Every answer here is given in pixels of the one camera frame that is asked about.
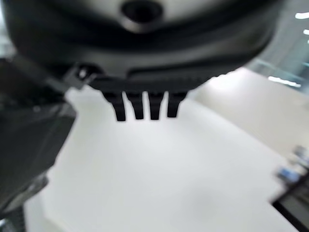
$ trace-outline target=black object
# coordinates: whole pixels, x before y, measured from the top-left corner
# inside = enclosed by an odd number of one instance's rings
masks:
[[[9,213],[0,214],[0,232],[26,232],[26,222],[23,207]]]
[[[273,206],[300,232],[309,232],[309,173],[279,197]]]

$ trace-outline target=round hole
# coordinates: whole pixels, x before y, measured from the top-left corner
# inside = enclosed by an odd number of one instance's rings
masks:
[[[158,2],[134,0],[124,3],[122,13],[135,23],[148,24],[161,18],[163,8]]]

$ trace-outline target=screw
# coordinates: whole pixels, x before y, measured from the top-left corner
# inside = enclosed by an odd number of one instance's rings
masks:
[[[79,71],[79,78],[81,78],[81,79],[85,79],[86,77],[87,77],[87,75],[88,75],[88,71],[87,71],[87,69],[81,69],[80,71]]]
[[[38,113],[40,111],[41,111],[41,108],[39,106],[36,105],[33,107],[33,112]]]

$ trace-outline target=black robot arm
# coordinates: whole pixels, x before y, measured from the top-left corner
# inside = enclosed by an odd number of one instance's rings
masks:
[[[126,120],[123,93],[143,119],[148,92],[158,120],[168,92],[167,116],[176,117],[188,91],[267,46],[283,2],[199,1],[196,14],[184,14],[162,0],[111,1],[115,17],[84,0],[2,1],[16,53],[0,61],[0,212],[47,184],[44,174],[75,119],[64,99],[70,87],[100,90],[118,121]]]

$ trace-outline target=blurry object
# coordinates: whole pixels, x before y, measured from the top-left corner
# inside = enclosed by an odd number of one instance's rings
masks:
[[[300,232],[309,232],[309,173],[276,200],[273,206]]]
[[[286,167],[282,167],[277,176],[284,181],[286,185],[291,185],[297,182],[301,176],[305,175],[309,170],[308,150],[300,145],[297,145]]]

